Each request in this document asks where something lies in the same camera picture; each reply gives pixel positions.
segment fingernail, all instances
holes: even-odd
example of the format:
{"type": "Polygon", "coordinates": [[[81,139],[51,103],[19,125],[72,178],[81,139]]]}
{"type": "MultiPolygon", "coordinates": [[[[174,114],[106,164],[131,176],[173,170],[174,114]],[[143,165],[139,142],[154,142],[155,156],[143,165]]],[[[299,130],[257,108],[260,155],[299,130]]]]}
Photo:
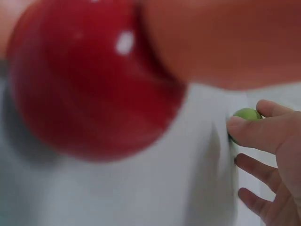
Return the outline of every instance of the fingernail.
{"type": "Polygon", "coordinates": [[[232,116],[230,120],[227,122],[228,126],[238,126],[239,124],[245,122],[245,119],[238,117],[238,116],[232,116]]]}

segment red object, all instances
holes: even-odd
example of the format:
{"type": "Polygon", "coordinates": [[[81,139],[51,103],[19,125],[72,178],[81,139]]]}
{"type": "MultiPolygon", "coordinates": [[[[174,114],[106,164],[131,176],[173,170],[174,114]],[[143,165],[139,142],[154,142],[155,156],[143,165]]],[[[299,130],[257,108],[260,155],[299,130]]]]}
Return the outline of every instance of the red object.
{"type": "Polygon", "coordinates": [[[162,69],[135,0],[42,0],[8,50],[10,87],[25,123],[58,151],[112,161],[168,129],[186,85],[162,69]]]}

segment green ball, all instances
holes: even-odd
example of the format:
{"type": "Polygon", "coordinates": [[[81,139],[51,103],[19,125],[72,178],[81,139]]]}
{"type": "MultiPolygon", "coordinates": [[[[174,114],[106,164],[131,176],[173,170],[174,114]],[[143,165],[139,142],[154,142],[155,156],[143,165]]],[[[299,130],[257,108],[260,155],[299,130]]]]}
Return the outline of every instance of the green ball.
{"type": "MultiPolygon", "coordinates": [[[[245,120],[249,120],[249,121],[257,121],[257,120],[262,119],[262,115],[259,114],[259,112],[253,108],[240,109],[237,112],[235,112],[233,115],[241,117],[241,118],[243,118],[245,120]]],[[[234,141],[234,143],[236,143],[238,145],[238,143],[236,142],[235,139],[233,139],[230,135],[229,135],[229,137],[234,141]]]]}

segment finger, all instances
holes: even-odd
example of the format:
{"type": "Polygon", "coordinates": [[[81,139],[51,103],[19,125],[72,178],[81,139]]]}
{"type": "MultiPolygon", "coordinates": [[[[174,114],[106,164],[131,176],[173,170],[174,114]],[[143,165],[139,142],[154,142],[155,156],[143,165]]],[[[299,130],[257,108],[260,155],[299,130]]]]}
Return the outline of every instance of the finger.
{"type": "Polygon", "coordinates": [[[177,78],[242,90],[301,80],[300,10],[299,0],[147,0],[143,16],[177,78]]]}
{"type": "Polygon", "coordinates": [[[281,106],[279,104],[276,104],[275,102],[268,100],[258,101],[256,109],[264,117],[275,117],[294,112],[293,109],[281,106]]]}
{"type": "Polygon", "coordinates": [[[294,112],[259,121],[246,121],[233,116],[227,122],[227,129],[239,145],[276,154],[286,140],[301,134],[301,113],[294,112]]]}
{"type": "Polygon", "coordinates": [[[282,179],[277,168],[267,166],[245,154],[236,157],[236,165],[265,183],[274,193],[281,185],[282,179]]]}
{"type": "Polygon", "coordinates": [[[265,221],[272,202],[258,197],[246,188],[241,188],[238,192],[238,196],[241,201],[247,206],[247,208],[258,215],[263,221],[265,221]]]}

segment hand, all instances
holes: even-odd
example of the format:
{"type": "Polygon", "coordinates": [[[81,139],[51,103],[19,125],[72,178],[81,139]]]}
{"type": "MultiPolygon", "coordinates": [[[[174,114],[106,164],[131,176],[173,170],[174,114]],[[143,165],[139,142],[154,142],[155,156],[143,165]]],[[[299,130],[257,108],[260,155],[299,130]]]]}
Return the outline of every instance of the hand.
{"type": "Polygon", "coordinates": [[[242,146],[276,155],[278,169],[239,154],[236,164],[255,176],[276,194],[273,202],[241,188],[240,199],[267,226],[301,226],[301,112],[262,100],[257,110],[266,117],[245,121],[232,117],[231,136],[242,146]]]}

